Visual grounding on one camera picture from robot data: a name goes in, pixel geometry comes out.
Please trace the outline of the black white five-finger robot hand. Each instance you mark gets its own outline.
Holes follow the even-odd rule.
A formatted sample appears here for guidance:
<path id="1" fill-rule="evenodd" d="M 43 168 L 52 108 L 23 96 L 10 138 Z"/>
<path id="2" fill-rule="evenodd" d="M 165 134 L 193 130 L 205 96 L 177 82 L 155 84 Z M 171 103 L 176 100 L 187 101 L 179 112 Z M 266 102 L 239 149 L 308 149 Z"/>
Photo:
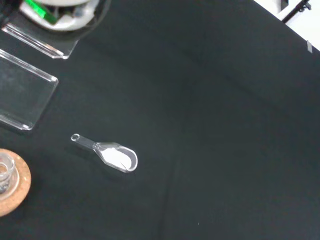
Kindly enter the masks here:
<path id="1" fill-rule="evenodd" d="M 37 27 L 61 36 L 81 39 L 105 18 L 110 0 L 23 0 L 19 12 Z"/>

